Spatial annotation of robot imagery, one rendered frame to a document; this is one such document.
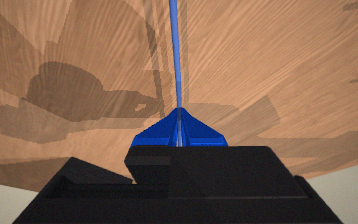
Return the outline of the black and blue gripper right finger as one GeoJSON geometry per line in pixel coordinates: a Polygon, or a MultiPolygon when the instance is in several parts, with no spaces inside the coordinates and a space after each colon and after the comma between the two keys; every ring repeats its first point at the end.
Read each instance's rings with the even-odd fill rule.
{"type": "Polygon", "coordinates": [[[222,134],[191,116],[184,108],[181,108],[181,134],[182,146],[228,146],[222,134]]]}

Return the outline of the blue cable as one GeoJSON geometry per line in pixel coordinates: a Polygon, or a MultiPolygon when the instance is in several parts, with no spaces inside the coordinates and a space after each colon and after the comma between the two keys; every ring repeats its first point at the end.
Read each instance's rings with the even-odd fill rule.
{"type": "Polygon", "coordinates": [[[181,91],[181,69],[180,69],[180,51],[179,51],[179,33],[178,33],[178,15],[177,0],[169,0],[171,35],[173,46],[176,99],[178,108],[178,146],[181,146],[181,108],[182,108],[182,91],[181,91]]]}

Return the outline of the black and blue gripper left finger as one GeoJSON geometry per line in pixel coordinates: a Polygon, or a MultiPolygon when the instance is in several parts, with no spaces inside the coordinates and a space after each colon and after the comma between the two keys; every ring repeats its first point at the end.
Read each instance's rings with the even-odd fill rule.
{"type": "Polygon", "coordinates": [[[134,145],[177,146],[177,131],[178,108],[174,108],[168,116],[137,134],[130,147],[134,145]]]}

